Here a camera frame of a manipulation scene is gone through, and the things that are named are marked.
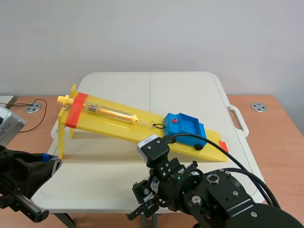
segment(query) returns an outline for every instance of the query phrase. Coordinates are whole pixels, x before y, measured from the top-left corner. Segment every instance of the black string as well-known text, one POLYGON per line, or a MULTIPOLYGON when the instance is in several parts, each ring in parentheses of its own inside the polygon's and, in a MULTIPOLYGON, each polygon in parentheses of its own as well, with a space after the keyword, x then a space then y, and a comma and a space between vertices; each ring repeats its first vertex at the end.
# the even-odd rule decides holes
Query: black string
POLYGON ((154 123, 153 126, 156 127, 156 128, 158 128, 158 129, 164 129, 165 128, 165 125, 163 125, 161 123, 156 123, 156 124, 154 123))
MULTIPOLYGON (((43 99, 40 99, 40 98, 38 98, 38 99, 36 99, 35 101, 37 101, 37 100, 40 100, 40 101, 44 101, 45 103, 46 103, 46 108, 45 108, 45 110, 44 110, 44 115, 43 115, 43 118, 42 118, 42 120, 40 121, 40 123, 36 126, 36 127, 33 127, 32 129, 30 129, 30 130, 27 130, 27 131, 22 131, 22 132, 19 132, 19 133, 25 133, 25 132, 30 132, 30 131, 32 131, 32 130, 34 130, 34 129, 36 129, 41 123, 42 123, 42 121, 44 120, 44 118, 46 117, 46 114, 47 114, 47 105, 48 105, 48 103, 45 101, 45 100, 43 100, 43 99)), ((6 103, 2 103, 2 102, 0 102, 0 104, 4 104, 4 105, 7 105, 7 107, 23 107, 23 106, 33 106, 34 105, 34 103, 35 103, 35 101, 32 103, 32 104, 26 104, 26 103, 17 103, 17 104, 6 104, 6 103)))
POLYGON ((46 103, 46 108, 44 109, 44 115, 43 115, 43 118, 42 118, 42 120, 40 121, 40 123, 36 126, 36 127, 33 127, 32 129, 30 129, 30 130, 27 130, 27 131, 22 131, 22 132, 19 132, 19 133, 25 133, 25 132, 30 132, 30 131, 32 131, 32 130, 34 130, 34 129, 36 129, 37 127, 39 127, 39 125, 42 123, 42 121, 44 120, 44 118, 46 117, 46 114, 47 114, 47 105, 48 105, 48 103, 45 101, 45 100, 43 100, 43 99, 36 99, 35 101, 37 101, 37 100, 40 100, 40 101, 44 101, 45 103, 46 103))
POLYGON ((17 104, 6 104, 6 103, 2 103, 0 102, 0 104, 4 104, 4 105, 7 105, 7 107, 23 107, 23 106, 33 106, 33 104, 25 104, 25 103, 17 103, 17 104))

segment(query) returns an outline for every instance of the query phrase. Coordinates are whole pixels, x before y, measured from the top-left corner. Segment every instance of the black wheel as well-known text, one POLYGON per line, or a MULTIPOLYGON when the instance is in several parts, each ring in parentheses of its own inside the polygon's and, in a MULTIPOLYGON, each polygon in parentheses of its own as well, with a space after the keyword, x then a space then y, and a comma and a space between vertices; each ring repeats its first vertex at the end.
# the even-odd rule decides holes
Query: black wheel
POLYGON ((196 145, 194 146, 194 149, 197 150, 197 151, 201 151, 203 148, 204 148, 204 147, 203 147, 202 144, 196 144, 196 145))

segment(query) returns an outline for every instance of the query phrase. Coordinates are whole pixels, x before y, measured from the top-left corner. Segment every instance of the wooden table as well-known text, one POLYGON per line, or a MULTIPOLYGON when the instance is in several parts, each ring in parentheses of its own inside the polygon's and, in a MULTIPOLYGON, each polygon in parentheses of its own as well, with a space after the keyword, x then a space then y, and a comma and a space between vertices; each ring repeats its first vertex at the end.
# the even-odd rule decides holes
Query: wooden table
MULTIPOLYGON (((17 103, 31 103, 37 97, 21 97, 17 103)), ((23 150, 32 153, 47 152, 52 138, 50 131, 61 108, 57 97, 41 97, 47 101, 47 114, 43 123, 28 133, 19 133, 8 145, 12 150, 23 150)), ((238 107, 249 128, 247 138, 251 151, 259 165, 269 188, 276 196, 283 210, 293 215, 304 224, 304 137, 271 95, 231 95, 230 103, 238 107), (268 111, 258 113, 251 109, 252 102, 262 102, 268 111)), ((43 111, 34 114, 24 112, 24 107, 13 107, 12 110, 27 121, 23 130, 36 126, 43 111)), ((128 221, 124 214, 71 214, 77 227, 125 227, 139 228, 139 218, 128 221)), ((0 211, 0 228, 4 227, 57 227, 65 226, 53 215, 42 223, 34 224, 20 212, 10 209, 0 211)), ((196 221, 193 217, 174 213, 159 216, 160 228, 190 228, 196 221)))

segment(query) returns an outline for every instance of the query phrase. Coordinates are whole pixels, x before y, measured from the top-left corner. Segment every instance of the yellow plastic stand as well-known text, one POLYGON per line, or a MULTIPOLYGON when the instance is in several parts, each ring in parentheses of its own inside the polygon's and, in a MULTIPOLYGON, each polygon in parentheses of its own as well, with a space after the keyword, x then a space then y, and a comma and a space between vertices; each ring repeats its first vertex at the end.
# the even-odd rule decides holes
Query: yellow plastic stand
MULTIPOLYGON (((78 92, 76 91, 76 85, 73 85, 70 97, 75 98, 78 92)), ((93 104, 102 105, 110 107, 116 110, 121 110, 127 113, 135 114, 145 122, 153 124, 152 121, 158 124, 163 123, 163 116, 149 113, 140 109, 125 106, 123 104, 118 104, 108 100, 104 100, 94 96, 88 96, 86 102, 91 102, 93 104)), ((64 127, 66 125, 67 117, 70 113, 70 108, 62 108, 58 115, 58 152, 59 157, 64 156, 64 127)), ((124 139, 132 142, 140 142, 148 136, 155 134, 159 137, 164 136, 164 130, 158 129, 156 127, 151 128, 144 124, 139 123, 128 123, 121 120, 116 120, 113 118, 105 117, 102 115, 96 115, 94 113, 88 112, 87 110, 82 110, 77 122, 77 129, 93 132, 97 134, 102 134, 110 137, 115 137, 119 139, 124 139)), ((73 138, 75 130, 70 128, 70 137, 73 138)), ((219 145, 220 136, 219 133, 206 129, 207 138, 217 145, 219 145)), ((210 144, 201 150, 197 151, 192 146, 174 143, 170 144, 170 149, 177 153, 182 153, 185 155, 203 158, 206 160, 226 162, 227 157, 216 148, 210 144)))

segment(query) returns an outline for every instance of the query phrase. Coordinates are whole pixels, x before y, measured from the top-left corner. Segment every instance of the white table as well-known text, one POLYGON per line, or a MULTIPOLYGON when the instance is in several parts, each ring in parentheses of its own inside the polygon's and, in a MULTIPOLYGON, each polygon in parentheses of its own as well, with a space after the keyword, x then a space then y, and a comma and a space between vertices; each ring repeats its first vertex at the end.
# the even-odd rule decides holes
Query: white table
MULTIPOLYGON (((79 92, 133 106, 165 116, 185 113, 197 117, 207 129, 220 133, 231 155, 263 179, 245 137, 249 131, 239 112, 230 105, 216 76, 206 72, 93 73, 82 80, 79 92), (243 130, 231 120, 235 112, 243 130)), ((57 125, 51 133, 50 154, 57 153, 57 125)), ((188 165, 197 160, 203 172, 236 167, 232 162, 206 162, 170 153, 188 165)), ((233 174, 255 202, 263 198, 244 175, 233 174)), ((136 144, 78 131, 66 138, 65 159, 60 170, 44 184, 32 200, 51 213, 127 213, 138 203, 134 182, 148 178, 148 168, 136 151, 136 144)), ((160 209, 158 213, 168 213, 160 209)))

